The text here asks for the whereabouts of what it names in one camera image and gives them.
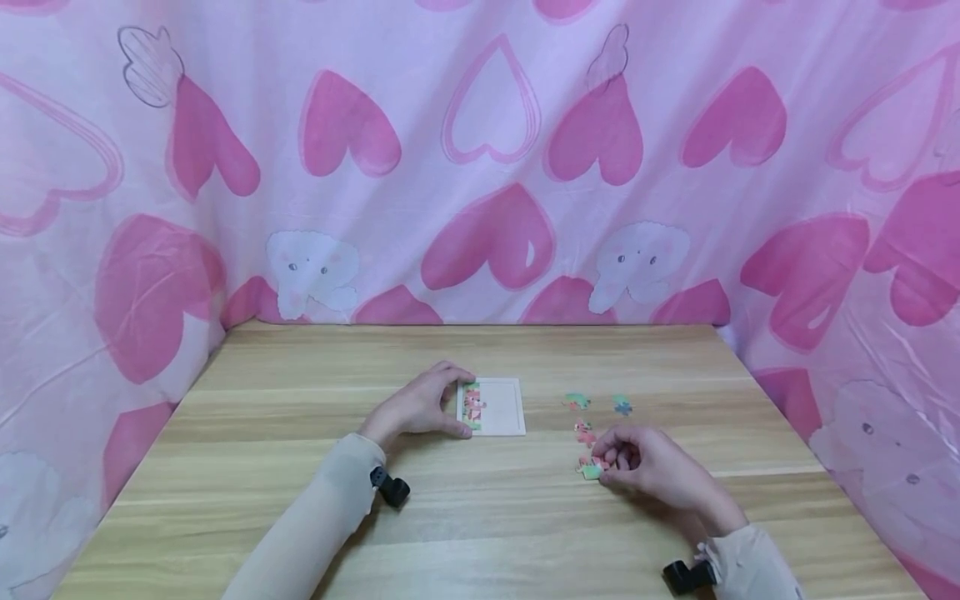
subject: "wrist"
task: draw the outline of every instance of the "wrist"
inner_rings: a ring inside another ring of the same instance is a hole
[[[377,444],[380,449],[386,452],[401,432],[397,425],[397,419],[390,413],[389,409],[384,408],[381,404],[367,415],[363,424],[357,429],[357,433]]]
[[[733,496],[715,480],[698,503],[696,514],[711,538],[725,538],[750,524]]]

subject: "puzzle piece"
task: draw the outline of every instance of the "puzzle piece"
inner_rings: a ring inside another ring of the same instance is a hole
[[[585,411],[590,406],[590,398],[583,394],[567,394],[564,402],[571,411]]]
[[[577,472],[582,474],[584,479],[593,481],[600,479],[600,475],[608,468],[610,468],[610,465],[603,459],[595,456],[581,456],[580,466],[577,467]]]
[[[613,410],[619,413],[621,417],[627,417],[634,412],[634,407],[630,405],[630,400],[626,396],[617,394],[613,397]]]
[[[587,448],[593,448],[593,445],[596,444],[596,441],[597,437],[590,431],[581,431],[577,433],[577,442],[586,444]]]

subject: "hand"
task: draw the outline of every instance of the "hand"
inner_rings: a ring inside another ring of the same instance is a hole
[[[473,375],[449,361],[437,363],[380,403],[357,431],[384,450],[401,433],[443,431],[466,439],[473,431],[444,406],[456,394],[456,384],[470,383]]]
[[[593,456],[616,466],[601,475],[600,483],[692,511],[712,537],[724,537],[748,523],[743,510],[707,470],[658,429],[617,425],[597,441]]]

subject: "pink heart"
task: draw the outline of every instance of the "pink heart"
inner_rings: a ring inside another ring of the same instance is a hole
[[[824,339],[870,244],[866,219],[829,213],[781,229],[747,259],[740,282],[777,299],[770,330],[810,352]]]
[[[841,171],[860,172],[864,187],[888,192],[913,179],[929,157],[937,134],[947,121],[953,104],[953,88],[960,59],[960,43],[947,46],[932,57],[907,69],[857,107],[843,122],[827,149],[827,163]],[[911,115],[921,107],[929,113]],[[925,126],[895,128],[891,122],[922,116]],[[850,156],[853,141],[859,141],[863,156]],[[872,163],[879,165],[872,168]],[[892,172],[882,173],[879,169]]]
[[[580,18],[597,0],[534,0],[534,8],[543,18],[565,25]]]
[[[164,400],[117,417],[104,449],[104,510],[127,485],[176,408],[177,404]]]
[[[96,275],[93,317],[120,372],[160,374],[180,350],[183,313],[208,321],[224,288],[223,259],[199,233],[137,214],[110,237]]]
[[[654,310],[650,323],[725,325],[730,322],[730,300],[717,279],[677,292]]]
[[[590,312],[590,294],[593,286],[578,277],[560,276],[540,290],[520,317],[522,324],[616,324],[613,309],[594,314]]]
[[[303,168],[316,177],[330,175],[348,149],[368,177],[383,177],[400,163],[400,140],[377,103],[340,75],[321,71],[300,117]]]
[[[54,120],[85,142],[104,162],[103,179],[87,189],[48,189],[43,201],[29,216],[0,213],[0,233],[17,237],[36,235],[44,231],[60,214],[60,202],[92,202],[104,198],[123,180],[123,157],[113,142],[96,125],[76,112],[44,96],[16,79],[0,73],[0,90],[6,90],[31,108]]]
[[[186,76],[177,84],[174,127],[167,145],[170,181],[188,201],[220,169],[227,188],[250,196],[260,186],[260,166],[237,138],[227,119],[205,91]]]
[[[943,179],[921,178],[903,192],[863,263],[868,273],[894,270],[890,303],[915,327],[937,323],[960,300],[960,185]]]
[[[414,298],[405,285],[398,285],[367,300],[353,313],[353,322],[384,325],[442,325],[429,304]]]
[[[59,11],[70,0],[0,0],[0,11],[47,15]]]
[[[526,115],[526,122],[523,124],[525,131],[523,141],[512,151],[498,150],[487,142],[484,142],[477,148],[462,151],[457,148],[453,142],[453,127],[460,114],[460,108],[469,94],[470,87],[476,81],[477,76],[480,75],[484,66],[490,62],[490,59],[493,58],[493,55],[498,50],[510,67],[520,102],[523,104]],[[527,74],[523,72],[523,67],[520,65],[520,61],[514,53],[514,48],[510,45],[510,40],[501,34],[495,37],[493,41],[487,44],[487,47],[477,55],[473,62],[467,67],[463,78],[461,78],[456,89],[453,91],[453,96],[450,98],[450,104],[446,109],[446,115],[444,116],[444,123],[442,125],[441,145],[444,149],[444,154],[457,164],[472,162],[483,154],[489,154],[493,160],[501,164],[509,164],[517,162],[526,156],[526,154],[530,152],[530,149],[533,148],[534,142],[537,141],[539,135],[540,105],[537,102],[537,95],[534,93],[534,88],[530,84],[530,80],[527,79]]]
[[[817,398],[806,369],[765,369],[752,373],[797,434],[810,442],[810,436],[824,426],[817,408]]]
[[[220,312],[220,324],[231,329],[257,318],[266,323],[310,323],[305,317],[286,321],[276,307],[276,291],[261,276],[253,276],[237,288]]]
[[[943,4],[947,0],[881,0],[880,5],[893,11],[921,11]]]
[[[738,167],[756,167],[777,153],[786,135],[786,107],[754,66],[734,75],[700,113],[684,140],[681,162],[702,167],[730,146]]]
[[[634,178],[643,161],[643,135],[622,75],[587,92],[564,115],[545,158],[547,175],[559,181],[579,178],[594,162],[610,185]]]
[[[474,201],[437,234],[420,264],[431,290],[471,278],[485,263],[508,290],[522,289],[546,273],[556,242],[550,221],[519,183]]]
[[[450,12],[461,9],[473,0],[416,0],[422,8],[433,12]]]

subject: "right hand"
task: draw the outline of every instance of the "right hand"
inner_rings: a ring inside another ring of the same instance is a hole
[[[616,466],[600,476],[600,483],[691,511],[713,538],[723,538],[749,523],[723,486],[658,429],[619,424],[597,441],[593,456]]]
[[[697,510],[709,502],[717,482],[665,433],[621,423],[594,445],[593,456],[616,466],[600,483],[642,492],[679,510]]]

